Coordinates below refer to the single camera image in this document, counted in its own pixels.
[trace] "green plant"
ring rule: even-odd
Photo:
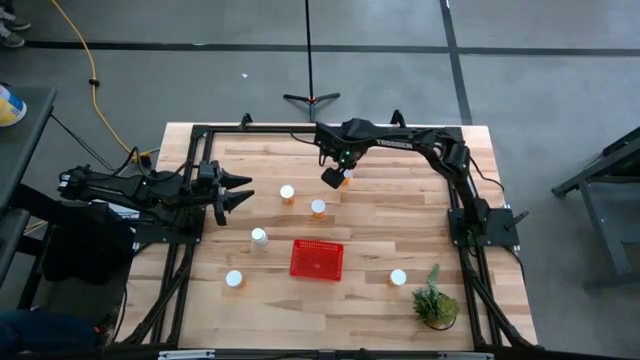
[[[459,311],[458,302],[438,290],[439,270],[440,265],[435,264],[427,279],[427,288],[413,293],[413,309],[418,319],[436,329],[452,325]]]

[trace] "gray floor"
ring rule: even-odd
[[[18,0],[32,39],[73,40],[55,9]],[[460,46],[639,48],[640,3],[632,0],[450,0]],[[91,40],[304,44],[304,6],[294,0],[64,0]],[[327,45],[446,45],[437,0],[312,2],[313,39]],[[127,144],[154,148],[168,121],[306,120],[284,102],[306,94],[303,53],[94,51],[100,103]],[[448,55],[318,53],[316,93],[342,98],[321,121],[460,124]],[[0,53],[0,79],[59,89],[56,113],[112,164],[122,150],[90,104],[88,62],[79,50]],[[488,125],[507,199],[531,215],[521,223],[522,258],[539,341],[556,350],[640,357],[640,289],[588,294],[609,273],[577,194],[549,189],[606,144],[640,124],[640,57],[461,58],[473,123]],[[39,162],[39,155],[59,154]],[[25,181],[55,196],[57,174],[94,163],[55,123],[47,126]],[[15,261],[0,291],[10,307],[28,265]]]

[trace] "red plastic basket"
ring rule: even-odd
[[[316,240],[294,240],[289,275],[311,279],[340,281],[342,244]]]

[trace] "shoe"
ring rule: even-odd
[[[0,22],[0,45],[15,49],[24,46],[24,39],[9,31]]]
[[[0,8],[0,21],[11,31],[24,31],[31,27],[30,22],[4,11],[3,8]]]

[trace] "butcher block tabletop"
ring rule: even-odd
[[[158,170],[175,170],[185,161],[193,125],[167,124]],[[483,174],[499,180],[489,129],[463,126],[462,133]],[[311,134],[298,136],[313,139]],[[193,259],[181,348],[473,349],[460,258],[449,238],[447,183],[418,153],[370,148],[350,184],[337,190],[320,179],[324,168],[334,166],[331,159],[320,167],[318,148],[288,134],[216,134],[211,159],[220,161],[229,173],[252,177],[253,182],[234,190],[253,189],[255,195],[227,215],[227,226],[217,226],[213,212],[207,211]],[[475,170],[473,178],[492,207],[503,206],[503,193],[496,184],[483,181]],[[279,195],[286,184],[296,192],[291,205]],[[315,199],[327,204],[321,219],[312,216]],[[263,228],[268,235],[262,251],[252,249],[254,228]],[[295,239],[343,244],[341,281],[290,277]],[[119,338],[131,333],[156,300],[167,248],[154,244],[135,258]],[[535,343],[517,261],[502,248],[487,248],[486,253],[497,303],[520,333]],[[411,293],[426,285],[436,263],[440,291],[460,304],[457,321],[447,331],[421,324],[412,308]],[[393,269],[407,273],[406,285],[388,284]],[[244,286],[226,285],[225,275],[231,270],[242,272]],[[172,308],[170,304],[167,324]],[[486,309],[479,306],[478,311],[489,341]]]

